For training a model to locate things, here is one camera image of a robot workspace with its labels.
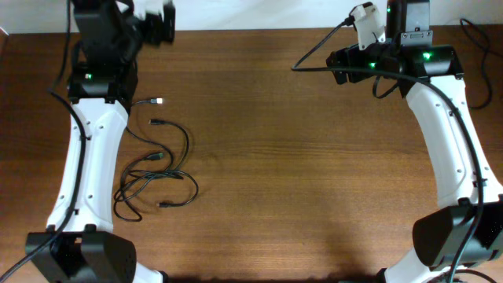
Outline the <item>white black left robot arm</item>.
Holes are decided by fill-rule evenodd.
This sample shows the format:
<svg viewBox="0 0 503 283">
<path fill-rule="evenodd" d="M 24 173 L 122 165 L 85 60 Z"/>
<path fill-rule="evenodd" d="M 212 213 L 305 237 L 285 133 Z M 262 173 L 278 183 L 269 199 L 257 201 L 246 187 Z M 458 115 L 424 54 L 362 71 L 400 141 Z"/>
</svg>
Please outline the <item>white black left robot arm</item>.
<svg viewBox="0 0 503 283">
<path fill-rule="evenodd" d="M 72 49 L 65 105 L 71 136 L 57 202 L 44 231 L 28 234 L 27 258 L 50 282 L 165 282 L 113 233 L 119 144 L 138 84 L 144 44 L 174 39 L 172 2 L 76 1 L 81 35 Z"/>
</svg>

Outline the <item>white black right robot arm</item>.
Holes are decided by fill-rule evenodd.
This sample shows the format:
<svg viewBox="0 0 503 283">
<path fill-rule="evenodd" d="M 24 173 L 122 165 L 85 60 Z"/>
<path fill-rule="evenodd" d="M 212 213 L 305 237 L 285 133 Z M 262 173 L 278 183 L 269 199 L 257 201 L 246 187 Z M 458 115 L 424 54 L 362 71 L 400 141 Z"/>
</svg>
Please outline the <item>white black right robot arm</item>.
<svg viewBox="0 0 503 283">
<path fill-rule="evenodd" d="M 378 282 L 450 282 L 502 255 L 502 186 L 490 169 L 465 96 L 464 72 L 451 46 L 434 46 L 427 1 L 371 2 L 346 19 L 358 43 L 332 53 L 340 84 L 395 79 L 413 111 L 433 166 L 438 210 L 415 222 L 413 247 Z"/>
</svg>

